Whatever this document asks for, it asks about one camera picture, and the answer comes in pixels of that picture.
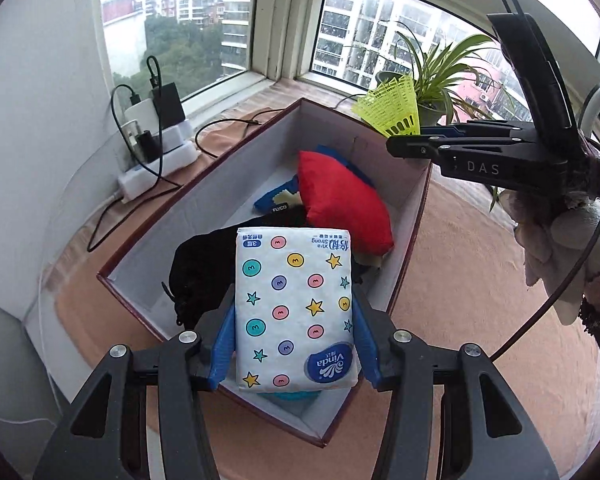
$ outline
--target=screw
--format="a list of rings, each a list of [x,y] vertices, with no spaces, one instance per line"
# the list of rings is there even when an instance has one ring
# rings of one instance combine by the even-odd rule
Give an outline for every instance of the screw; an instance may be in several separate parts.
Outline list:
[[[478,355],[482,353],[482,350],[480,350],[480,347],[478,345],[468,343],[464,345],[464,353],[471,357],[478,357]]]
[[[122,357],[124,354],[126,354],[126,346],[124,345],[115,345],[109,350],[111,357]]]
[[[193,332],[193,330],[185,330],[178,336],[181,343],[193,343],[197,338],[198,334]]]
[[[411,341],[411,333],[406,330],[396,330],[394,332],[394,339],[398,343],[408,343]]]

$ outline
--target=red cloth object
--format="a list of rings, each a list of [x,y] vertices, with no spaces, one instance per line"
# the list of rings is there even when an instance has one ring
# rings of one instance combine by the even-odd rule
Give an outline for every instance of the red cloth object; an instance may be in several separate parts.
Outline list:
[[[362,253],[382,256],[394,246],[389,213],[378,193],[337,160],[300,152],[298,181],[310,225],[346,229],[352,248]]]

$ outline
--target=smiley face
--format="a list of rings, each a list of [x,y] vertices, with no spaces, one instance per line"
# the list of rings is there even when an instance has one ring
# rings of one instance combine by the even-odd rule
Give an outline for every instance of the smiley face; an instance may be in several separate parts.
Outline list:
[[[294,344],[291,341],[289,341],[288,339],[278,345],[278,352],[280,352],[282,355],[289,355],[293,351],[294,351]]]
[[[286,278],[284,276],[276,276],[271,280],[271,286],[274,290],[282,290],[286,287]]]
[[[318,339],[319,337],[322,337],[322,334],[324,334],[324,328],[322,325],[313,325],[309,327],[309,330],[306,331],[306,334],[311,339]]]
[[[279,305],[273,309],[271,315],[273,316],[273,319],[282,320],[289,315],[289,309],[284,305]]]
[[[287,386],[289,384],[289,376],[285,374],[276,375],[273,378],[274,386]]]
[[[242,273],[245,276],[255,276],[262,270],[262,266],[258,260],[247,260],[242,264]]]
[[[351,300],[349,298],[342,297],[338,300],[338,306],[346,312],[351,306]]]
[[[311,288],[318,288],[324,283],[324,278],[320,274],[312,274],[306,282]]]
[[[261,319],[250,319],[247,321],[246,329],[247,334],[257,337],[264,334],[264,331],[267,329],[267,325],[265,325],[264,321]]]
[[[282,249],[286,245],[286,238],[283,236],[274,236],[271,239],[271,247],[274,249]]]
[[[299,253],[291,253],[286,258],[286,262],[292,267],[302,267],[302,264],[304,264],[304,256]]]

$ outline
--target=yellow circle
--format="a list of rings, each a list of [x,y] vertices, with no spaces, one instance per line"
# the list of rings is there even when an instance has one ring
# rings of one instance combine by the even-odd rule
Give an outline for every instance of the yellow circle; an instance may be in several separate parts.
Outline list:
[[[298,253],[291,253],[286,258],[286,262],[292,267],[302,267],[302,264],[304,264],[304,256]]]
[[[349,298],[342,297],[338,300],[338,306],[346,312],[351,306],[351,300]]]

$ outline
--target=gloved hand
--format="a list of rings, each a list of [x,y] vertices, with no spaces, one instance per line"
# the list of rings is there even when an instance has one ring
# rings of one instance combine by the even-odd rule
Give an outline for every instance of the gloved hand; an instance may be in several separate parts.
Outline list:
[[[562,282],[589,243],[600,219],[600,200],[551,219],[547,200],[506,190],[500,204],[513,220],[516,241],[525,249],[526,284],[538,279],[550,295]],[[575,321],[583,295],[600,312],[600,237],[571,284],[554,307],[563,325]]]

